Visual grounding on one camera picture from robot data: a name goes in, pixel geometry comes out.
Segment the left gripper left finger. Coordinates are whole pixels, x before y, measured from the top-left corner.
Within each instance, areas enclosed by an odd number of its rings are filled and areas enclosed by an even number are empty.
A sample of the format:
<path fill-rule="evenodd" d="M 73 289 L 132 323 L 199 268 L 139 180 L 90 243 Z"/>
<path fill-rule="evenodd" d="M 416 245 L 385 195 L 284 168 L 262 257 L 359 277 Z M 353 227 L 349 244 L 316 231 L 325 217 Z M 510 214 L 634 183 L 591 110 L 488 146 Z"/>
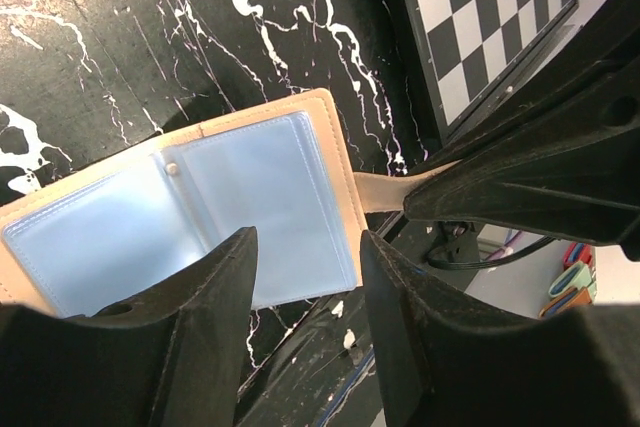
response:
<path fill-rule="evenodd" d="M 229 426 L 257 270 L 255 228 L 96 315 L 1 310 L 5 426 Z"/>

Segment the beige leather card holder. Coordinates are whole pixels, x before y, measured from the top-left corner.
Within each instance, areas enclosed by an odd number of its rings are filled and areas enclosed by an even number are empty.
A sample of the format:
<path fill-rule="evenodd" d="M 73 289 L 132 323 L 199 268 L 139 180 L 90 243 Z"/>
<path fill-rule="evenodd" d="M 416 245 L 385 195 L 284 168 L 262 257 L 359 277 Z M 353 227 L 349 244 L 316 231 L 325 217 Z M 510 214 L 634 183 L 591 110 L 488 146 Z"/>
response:
<path fill-rule="evenodd" d="M 5 205 L 1 299 L 95 314 L 257 231 L 252 306 L 354 289 L 370 212 L 425 181 L 355 171 L 315 89 L 144 141 Z"/>

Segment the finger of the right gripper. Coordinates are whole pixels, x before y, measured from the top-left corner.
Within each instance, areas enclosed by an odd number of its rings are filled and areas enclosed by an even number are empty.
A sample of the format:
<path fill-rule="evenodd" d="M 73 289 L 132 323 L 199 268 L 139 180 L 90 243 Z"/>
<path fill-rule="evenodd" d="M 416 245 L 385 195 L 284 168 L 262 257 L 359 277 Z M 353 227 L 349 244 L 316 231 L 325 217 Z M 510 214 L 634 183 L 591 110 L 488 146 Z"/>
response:
<path fill-rule="evenodd" d="M 639 0 L 607 0 L 524 87 L 433 159 L 412 220 L 478 221 L 639 257 Z"/>

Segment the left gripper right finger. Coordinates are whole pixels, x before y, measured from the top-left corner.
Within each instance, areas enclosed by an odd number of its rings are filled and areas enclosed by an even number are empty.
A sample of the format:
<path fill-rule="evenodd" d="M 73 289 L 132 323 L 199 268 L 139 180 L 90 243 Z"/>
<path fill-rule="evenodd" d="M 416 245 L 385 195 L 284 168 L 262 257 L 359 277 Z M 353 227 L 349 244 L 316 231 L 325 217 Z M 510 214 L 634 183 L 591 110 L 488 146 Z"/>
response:
<path fill-rule="evenodd" d="M 533 320 L 420 270 L 377 234 L 360 246 L 390 426 L 635 426 L 639 309 Z"/>

